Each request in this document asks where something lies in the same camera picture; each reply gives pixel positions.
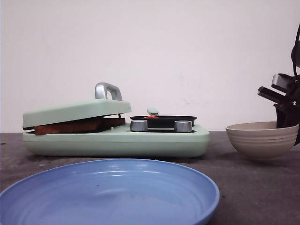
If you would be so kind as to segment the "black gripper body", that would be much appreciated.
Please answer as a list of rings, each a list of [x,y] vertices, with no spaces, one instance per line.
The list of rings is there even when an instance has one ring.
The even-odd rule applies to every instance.
[[[264,97],[272,102],[276,108],[281,110],[299,110],[300,109],[300,87],[295,86],[284,96],[273,90],[261,86],[258,89],[259,96]]]

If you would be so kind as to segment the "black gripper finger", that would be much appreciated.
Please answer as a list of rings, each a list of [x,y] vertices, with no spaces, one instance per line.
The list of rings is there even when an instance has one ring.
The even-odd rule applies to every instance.
[[[299,143],[300,143],[300,128],[298,129],[297,138],[296,138],[294,146],[296,146]]]
[[[276,128],[288,128],[300,123],[300,106],[274,104],[277,115]]]

